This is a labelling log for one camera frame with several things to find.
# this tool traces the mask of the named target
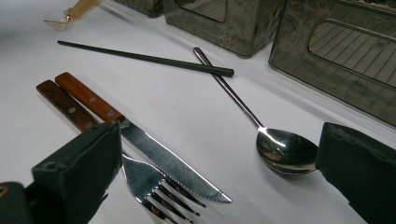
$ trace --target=knife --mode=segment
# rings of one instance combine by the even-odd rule
[[[119,120],[121,135],[183,188],[208,200],[220,203],[230,203],[232,201],[174,152],[134,125],[71,74],[63,73],[55,78],[55,82],[102,120]]]

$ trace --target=metal container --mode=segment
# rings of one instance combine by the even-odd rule
[[[163,14],[163,0],[114,0],[122,5],[146,14],[150,18],[157,18]]]
[[[396,2],[376,2],[288,0],[269,64],[396,126]]]
[[[273,41],[284,0],[163,0],[166,22],[242,58]]]

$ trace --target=white table surface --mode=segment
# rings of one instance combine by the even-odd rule
[[[35,89],[69,72],[233,199],[203,200],[195,223],[364,223],[319,171],[284,177],[256,151],[257,130],[212,76],[60,46],[57,40],[198,63],[200,47],[216,66],[230,67],[232,88],[271,128],[318,144],[323,122],[349,126],[390,147],[395,129],[274,71],[271,45],[240,59],[194,35],[104,2],[63,32],[43,22],[60,19],[77,1],[0,2],[0,182],[32,183],[31,168],[79,132]],[[135,149],[130,149],[140,158]],[[137,203],[119,173],[90,223],[162,223]]]

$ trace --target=black chopstick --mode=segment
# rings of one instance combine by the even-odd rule
[[[118,51],[118,50],[114,50],[114,49],[101,49],[101,48],[87,46],[87,45],[80,45],[80,44],[76,44],[76,43],[65,42],[62,40],[58,40],[58,44],[65,45],[68,47],[77,48],[77,49],[87,49],[87,50],[92,50],[92,51],[96,51],[96,52],[142,60],[142,61],[151,62],[151,63],[160,63],[160,64],[170,65],[170,66],[174,66],[174,67],[190,69],[190,70],[194,70],[194,71],[198,71],[198,72],[215,74],[215,75],[219,75],[219,76],[223,76],[223,77],[232,77],[233,76],[233,69],[230,69],[230,68],[214,67],[214,66],[208,66],[208,65],[199,64],[199,63],[188,63],[188,62],[153,57],[153,56],[148,56],[148,55],[143,55],[143,54],[123,52],[123,51]]]

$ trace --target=wooden knife handle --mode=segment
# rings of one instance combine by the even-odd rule
[[[84,132],[91,126],[98,124],[87,110],[53,81],[47,80],[39,84],[36,89],[80,131]]]
[[[60,74],[55,78],[55,82],[102,120],[111,121],[117,119],[120,122],[125,120],[125,117],[119,111],[71,74]]]

